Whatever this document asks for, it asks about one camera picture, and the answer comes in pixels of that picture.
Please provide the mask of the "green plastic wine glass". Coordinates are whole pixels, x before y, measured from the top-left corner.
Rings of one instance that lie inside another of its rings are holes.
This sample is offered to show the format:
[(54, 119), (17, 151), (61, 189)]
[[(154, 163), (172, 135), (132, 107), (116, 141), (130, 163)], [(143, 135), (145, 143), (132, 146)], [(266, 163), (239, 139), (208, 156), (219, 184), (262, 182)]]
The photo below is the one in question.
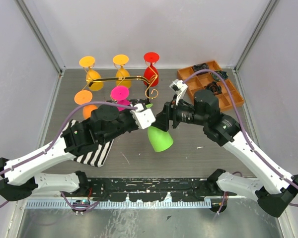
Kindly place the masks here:
[(168, 132), (164, 132), (154, 127), (154, 123), (147, 129), (147, 135), (155, 152), (165, 151), (173, 144), (173, 138), (171, 137), (169, 130)]

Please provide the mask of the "yellow plastic wine glass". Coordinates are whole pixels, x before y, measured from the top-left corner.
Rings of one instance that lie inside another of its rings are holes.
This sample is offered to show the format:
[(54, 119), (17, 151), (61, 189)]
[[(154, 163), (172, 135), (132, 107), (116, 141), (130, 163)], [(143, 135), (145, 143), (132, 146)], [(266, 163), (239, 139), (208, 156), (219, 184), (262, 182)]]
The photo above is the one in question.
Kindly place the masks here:
[(86, 89), (89, 89), (91, 91), (99, 91), (104, 87), (103, 82), (94, 82), (93, 80), (99, 80), (101, 79), (101, 75), (95, 71), (93, 68), (95, 66), (95, 58), (92, 56), (84, 56), (79, 60), (79, 65), (84, 69), (86, 72)]

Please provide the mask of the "pink plastic wine glass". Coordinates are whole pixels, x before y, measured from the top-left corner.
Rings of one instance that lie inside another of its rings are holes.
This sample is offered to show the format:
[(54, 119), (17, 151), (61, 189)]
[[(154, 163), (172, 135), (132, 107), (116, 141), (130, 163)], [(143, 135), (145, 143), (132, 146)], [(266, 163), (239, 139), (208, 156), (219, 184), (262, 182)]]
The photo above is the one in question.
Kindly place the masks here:
[(117, 104), (123, 106), (129, 106), (131, 103), (127, 99), (129, 96), (129, 89), (125, 86), (116, 86), (111, 91), (112, 100), (116, 101)]

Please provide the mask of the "red plastic wine glass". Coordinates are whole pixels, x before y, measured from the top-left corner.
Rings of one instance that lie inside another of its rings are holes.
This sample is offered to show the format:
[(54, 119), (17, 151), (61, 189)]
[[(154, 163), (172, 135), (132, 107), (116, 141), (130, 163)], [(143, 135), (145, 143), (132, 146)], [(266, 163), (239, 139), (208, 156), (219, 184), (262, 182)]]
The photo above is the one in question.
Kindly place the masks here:
[(144, 72), (144, 77), (149, 81), (151, 87), (155, 87), (159, 83), (159, 74), (154, 66), (159, 59), (160, 56), (156, 52), (147, 52), (144, 55), (144, 60), (147, 65), (147, 68)]

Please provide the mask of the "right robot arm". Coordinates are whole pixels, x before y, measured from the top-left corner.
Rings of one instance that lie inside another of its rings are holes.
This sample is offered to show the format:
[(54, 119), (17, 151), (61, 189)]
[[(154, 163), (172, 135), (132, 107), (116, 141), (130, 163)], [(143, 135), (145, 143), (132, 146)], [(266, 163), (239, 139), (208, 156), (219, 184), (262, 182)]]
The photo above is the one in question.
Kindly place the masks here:
[(267, 214), (278, 218), (298, 194), (298, 175), (292, 175), (270, 159), (234, 118), (220, 111), (218, 98), (209, 90), (194, 94), (194, 103), (166, 102), (153, 126), (167, 132), (181, 123), (202, 126), (208, 139), (232, 153), (256, 176), (255, 179), (217, 169), (207, 179), (213, 195), (235, 193), (258, 203)]

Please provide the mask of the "orange plastic wine glass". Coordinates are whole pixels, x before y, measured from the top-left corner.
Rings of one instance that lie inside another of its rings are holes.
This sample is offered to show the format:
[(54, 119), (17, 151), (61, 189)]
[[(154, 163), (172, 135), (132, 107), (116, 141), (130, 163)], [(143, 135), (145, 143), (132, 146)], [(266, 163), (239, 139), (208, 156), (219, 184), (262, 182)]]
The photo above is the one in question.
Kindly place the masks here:
[[(74, 101), (76, 104), (82, 105), (82, 104), (91, 102), (92, 98), (93, 98), (93, 95), (90, 91), (81, 90), (75, 94)], [(84, 106), (82, 109), (83, 118), (84, 119), (90, 118), (92, 111), (97, 110), (97, 109), (98, 109), (98, 107), (96, 105)]]

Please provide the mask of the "gold wine glass rack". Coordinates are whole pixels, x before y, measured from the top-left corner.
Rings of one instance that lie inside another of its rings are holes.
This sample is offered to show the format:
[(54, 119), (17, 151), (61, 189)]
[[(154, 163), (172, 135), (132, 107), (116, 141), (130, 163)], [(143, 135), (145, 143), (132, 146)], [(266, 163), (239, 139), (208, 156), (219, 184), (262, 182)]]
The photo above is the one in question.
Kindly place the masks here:
[[(141, 75), (132, 75), (129, 77), (126, 77), (127, 80), (130, 80), (132, 82), (132, 86), (129, 88), (132, 91), (138, 91), (139, 94), (143, 94), (148, 101), (151, 99), (155, 99), (158, 97), (158, 90), (155, 89), (155, 87), (151, 87), (149, 81)], [(115, 77), (107, 77), (107, 78), (101, 78), (99, 80), (93, 80), (92, 83), (94, 82), (103, 82), (105, 84), (112, 84), (113, 86), (116, 85), (116, 81), (118, 81), (119, 78)]]

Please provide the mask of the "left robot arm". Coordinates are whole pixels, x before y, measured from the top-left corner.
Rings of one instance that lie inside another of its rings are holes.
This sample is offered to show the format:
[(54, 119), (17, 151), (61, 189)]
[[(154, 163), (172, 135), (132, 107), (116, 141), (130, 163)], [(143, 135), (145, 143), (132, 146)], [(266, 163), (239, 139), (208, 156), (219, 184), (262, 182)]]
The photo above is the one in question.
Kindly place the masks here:
[(19, 201), (42, 192), (87, 195), (89, 183), (84, 172), (57, 175), (45, 170), (68, 160), (101, 167), (116, 137), (142, 128), (139, 118), (144, 113), (142, 104), (119, 110), (106, 103), (86, 120), (67, 119), (49, 144), (14, 160), (0, 158), (0, 196)]

